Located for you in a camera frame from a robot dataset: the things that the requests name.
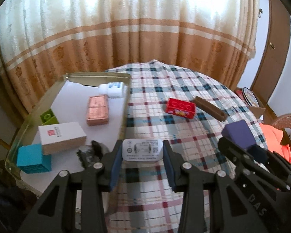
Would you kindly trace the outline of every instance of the screw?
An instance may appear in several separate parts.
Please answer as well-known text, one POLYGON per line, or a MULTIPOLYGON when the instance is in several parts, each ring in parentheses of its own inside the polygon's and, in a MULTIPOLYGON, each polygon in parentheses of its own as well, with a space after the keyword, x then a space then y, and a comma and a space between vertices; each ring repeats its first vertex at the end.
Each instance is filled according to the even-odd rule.
POLYGON ((243 170, 243 173, 246 174, 246 175, 250 175, 250 171, 249 171, 247 168, 245 168, 245 169, 243 170))
POLYGON ((66 177, 67 175, 68 175, 68 171, 66 171, 66 170, 63 170, 63 171, 59 172, 59 176, 60 177, 66 177))
POLYGON ((218 174, 218 176, 221 177, 221 178, 223 178, 223 177, 226 176, 226 172, 223 171, 223 170, 219 170, 219 171, 217 171, 217 174, 218 174))
POLYGON ((94 164, 94 168, 95 168, 95 169, 100 169, 100 168, 102 168, 102 167, 103 167, 103 164, 100 163, 100 162, 97 162, 97 163, 94 164))
POLYGON ((191 169, 192 165, 191 165, 191 163, 189 163, 189 162, 184 162, 184 163, 182 164, 182 167, 183 167, 184 169, 189 170, 189 169, 191 169))

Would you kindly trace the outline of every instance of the green toy brick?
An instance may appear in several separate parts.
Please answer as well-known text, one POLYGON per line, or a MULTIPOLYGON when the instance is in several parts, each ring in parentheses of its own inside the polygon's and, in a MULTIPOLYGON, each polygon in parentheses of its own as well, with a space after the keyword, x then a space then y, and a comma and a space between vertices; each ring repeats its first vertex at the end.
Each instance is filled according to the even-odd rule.
POLYGON ((51 155, 42 154, 41 144, 20 147, 18 149, 16 165, 25 173, 52 171, 51 155))
POLYGON ((40 119, 41 119, 42 125, 58 124, 59 123, 56 116, 54 115, 54 113, 51 109, 49 109, 48 111, 46 111, 42 115, 40 115, 40 119))

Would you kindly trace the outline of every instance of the red logo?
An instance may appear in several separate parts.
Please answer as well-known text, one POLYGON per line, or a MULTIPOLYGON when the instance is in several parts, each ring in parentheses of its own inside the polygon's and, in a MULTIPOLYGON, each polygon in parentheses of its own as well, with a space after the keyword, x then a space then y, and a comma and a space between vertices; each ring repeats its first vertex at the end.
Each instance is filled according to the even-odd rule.
POLYGON ((48 134, 49 136, 53 136, 53 135, 55 135, 55 130, 48 130, 48 131, 47 131, 47 134, 48 134))

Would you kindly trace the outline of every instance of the white power adapter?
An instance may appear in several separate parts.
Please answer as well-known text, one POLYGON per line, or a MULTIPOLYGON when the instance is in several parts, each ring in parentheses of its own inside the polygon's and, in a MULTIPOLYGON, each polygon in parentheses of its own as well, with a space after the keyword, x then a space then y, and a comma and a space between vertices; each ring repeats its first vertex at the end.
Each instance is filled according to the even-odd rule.
POLYGON ((163 158, 161 139, 128 138, 122 147, 122 157, 127 161, 158 161, 163 158))

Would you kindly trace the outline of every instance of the red toy block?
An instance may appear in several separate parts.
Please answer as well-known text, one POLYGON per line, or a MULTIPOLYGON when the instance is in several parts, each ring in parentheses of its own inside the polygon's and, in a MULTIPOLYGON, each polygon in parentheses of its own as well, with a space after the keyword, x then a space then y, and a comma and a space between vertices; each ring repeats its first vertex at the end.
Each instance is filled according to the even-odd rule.
POLYGON ((168 114, 193 119, 195 115, 195 104, 169 98, 165 112, 168 114))

